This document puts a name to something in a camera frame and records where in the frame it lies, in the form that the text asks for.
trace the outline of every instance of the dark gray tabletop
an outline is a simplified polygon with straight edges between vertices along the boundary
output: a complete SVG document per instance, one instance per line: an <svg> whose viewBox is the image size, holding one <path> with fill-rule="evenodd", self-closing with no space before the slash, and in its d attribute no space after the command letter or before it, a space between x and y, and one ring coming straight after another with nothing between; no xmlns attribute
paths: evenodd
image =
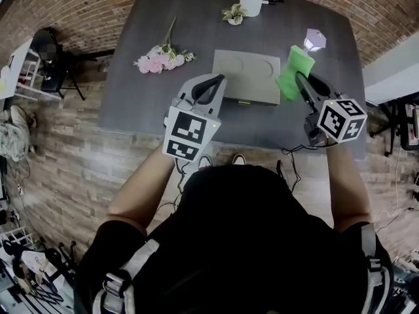
<svg viewBox="0 0 419 314"><path fill-rule="evenodd" d="M289 49L302 46L307 28L319 29L327 48L311 53L312 72L338 92L365 107L361 64L349 20L304 0L283 0L263 5L260 15L242 25L221 21L221 10L239 0L137 0L125 23L105 85L98 127L108 131L164 134L163 116L182 84L211 73L215 49L253 52L281 59L285 67ZM194 52L197 61L161 74L142 74L133 61L161 43L176 16L172 43ZM307 145L304 119L309 113L302 99L277 107L244 107L224 101L222 125L213 140L266 148ZM357 159L365 157L365 128L349 142Z"/></svg>

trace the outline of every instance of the chair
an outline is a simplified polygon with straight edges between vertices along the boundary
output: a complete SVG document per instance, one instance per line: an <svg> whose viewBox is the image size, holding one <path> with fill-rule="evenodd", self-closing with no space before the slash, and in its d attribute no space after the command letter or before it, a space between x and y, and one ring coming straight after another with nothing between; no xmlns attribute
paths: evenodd
<svg viewBox="0 0 419 314"><path fill-rule="evenodd" d="M391 130L390 151L384 153L386 157L393 153L395 135L400 136L400 145L404 150L418 150L419 143L416 139L419 138L419 93L392 100L388 105L391 112L386 104L380 105L380 109L387 116L387 124L370 133L370 136L374 138L383 131Z"/></svg>
<svg viewBox="0 0 419 314"><path fill-rule="evenodd" d="M86 99L77 86L70 70L70 65L74 62L74 56L63 50L62 45L58 44L51 29L46 28L36 32L31 49L41 57L42 66L38 70L38 74L44 76L41 91L58 93L63 99L64 97L60 90L72 89L77 90L83 101ZM66 75L69 76L74 87L62 87Z"/></svg>

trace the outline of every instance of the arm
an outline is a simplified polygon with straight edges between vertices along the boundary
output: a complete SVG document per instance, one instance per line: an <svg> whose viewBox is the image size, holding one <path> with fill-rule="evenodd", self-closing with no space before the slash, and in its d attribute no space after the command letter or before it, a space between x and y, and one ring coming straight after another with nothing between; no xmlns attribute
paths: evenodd
<svg viewBox="0 0 419 314"><path fill-rule="evenodd" d="M372 222L367 189L348 147L328 148L327 164L335 229L343 232L355 223Z"/></svg>
<svg viewBox="0 0 419 314"><path fill-rule="evenodd" d="M125 221L145 234L174 166L160 144L119 189L108 207L109 219Z"/></svg>

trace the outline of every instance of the wooden floor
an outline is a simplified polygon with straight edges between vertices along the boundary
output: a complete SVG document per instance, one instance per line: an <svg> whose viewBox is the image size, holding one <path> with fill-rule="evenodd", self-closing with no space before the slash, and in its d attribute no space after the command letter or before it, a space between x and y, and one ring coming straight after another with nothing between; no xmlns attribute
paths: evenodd
<svg viewBox="0 0 419 314"><path fill-rule="evenodd" d="M115 192L161 141L161 137L145 134L123 135L96 130L103 84L103 81L84 83L82 90L86 101L81 101L73 90L67 91L63 101L14 99L14 104L37 115L39 127L33 130L33 141L38 151L27 158L31 172L22 184L23 205L17 198L16 185L28 174L25 161L9 161L9 173L5 178L7 192L12 204L21 212L22 224L33 227L51 243L68 245L75 240L78 258L91 244ZM379 123L380 120L373 117L369 126L375 129ZM400 152L399 206L395 211L395 167L399 144L396 143L393 156L385 158L386 138L388 135L375 139L368 137L368 156L360 166L374 217L381 210L390 214L380 214L376 225L380 239L392 257L408 256L419 242L419 212L405 210L408 207L419 209L411 198L417 187L413 180L419 170L419 155L404 150ZM293 183L295 180L291 161L280 150L211 143L206 153L218 165L229 162L237 152L242 152L249 164L270 169L275 169L276 161L282 159L289 181ZM296 198L309 213L332 224L326 157L297 153L295 162L302 177L295 191ZM196 165L187 167L188 174L193 171L196 171ZM162 203L173 201L177 196L178 180L179 175L174 171ZM164 206L151 228L172 211L171 205Z"/></svg>

